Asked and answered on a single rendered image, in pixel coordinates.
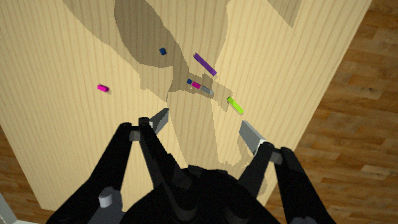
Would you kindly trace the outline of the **lime green rod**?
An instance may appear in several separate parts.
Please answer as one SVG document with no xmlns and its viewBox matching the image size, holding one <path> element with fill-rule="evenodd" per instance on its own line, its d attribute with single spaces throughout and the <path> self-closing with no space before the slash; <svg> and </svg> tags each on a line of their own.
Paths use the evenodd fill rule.
<svg viewBox="0 0 398 224">
<path fill-rule="evenodd" d="M 228 97 L 227 100 L 240 112 L 243 113 L 244 110 L 231 98 Z"/>
</svg>

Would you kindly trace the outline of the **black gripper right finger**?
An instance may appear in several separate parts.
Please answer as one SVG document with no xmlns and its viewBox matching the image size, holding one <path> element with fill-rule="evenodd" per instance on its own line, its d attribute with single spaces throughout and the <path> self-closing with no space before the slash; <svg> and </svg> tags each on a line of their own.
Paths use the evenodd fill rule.
<svg viewBox="0 0 398 224">
<path fill-rule="evenodd" d="M 246 120 L 239 134 L 254 158 L 227 195 L 223 213 L 229 224 L 247 224 L 269 161 L 274 163 L 287 224 L 336 224 L 290 148 L 275 148 Z"/>
</svg>

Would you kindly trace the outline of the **purple rod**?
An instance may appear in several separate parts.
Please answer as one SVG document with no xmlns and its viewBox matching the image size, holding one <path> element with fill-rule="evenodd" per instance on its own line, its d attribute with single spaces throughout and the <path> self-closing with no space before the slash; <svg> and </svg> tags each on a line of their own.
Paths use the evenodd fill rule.
<svg viewBox="0 0 398 224">
<path fill-rule="evenodd" d="M 194 58 L 213 76 L 217 73 L 205 60 L 203 60 L 197 53 L 195 54 Z"/>
</svg>

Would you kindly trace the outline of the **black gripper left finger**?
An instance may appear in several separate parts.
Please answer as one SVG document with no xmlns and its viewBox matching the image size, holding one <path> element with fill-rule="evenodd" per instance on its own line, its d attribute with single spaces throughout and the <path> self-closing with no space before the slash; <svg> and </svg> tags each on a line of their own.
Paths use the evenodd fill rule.
<svg viewBox="0 0 398 224">
<path fill-rule="evenodd" d="M 45 224 L 119 224 L 126 213 L 120 191 L 133 141 L 139 141 L 153 189 L 163 183 L 177 217 L 191 220 L 200 201 L 198 189 L 157 137 L 168 117 L 169 108 L 164 108 L 150 119 L 138 118 L 138 126 L 121 123 L 89 179 Z"/>
</svg>

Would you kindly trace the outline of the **small magenta rod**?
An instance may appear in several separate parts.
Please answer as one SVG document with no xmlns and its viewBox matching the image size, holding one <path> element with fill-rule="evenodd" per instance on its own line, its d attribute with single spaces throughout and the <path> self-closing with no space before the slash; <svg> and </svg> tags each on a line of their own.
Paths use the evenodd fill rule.
<svg viewBox="0 0 398 224">
<path fill-rule="evenodd" d="M 197 89 L 200 88 L 200 84 L 198 84 L 198 83 L 196 83 L 196 82 L 194 82 L 194 81 L 193 81 L 193 83 L 192 83 L 192 86 L 196 87 Z"/>
<path fill-rule="evenodd" d="M 104 85 L 98 85 L 97 89 L 102 90 L 104 92 L 109 92 L 109 87 L 106 87 Z"/>
</svg>

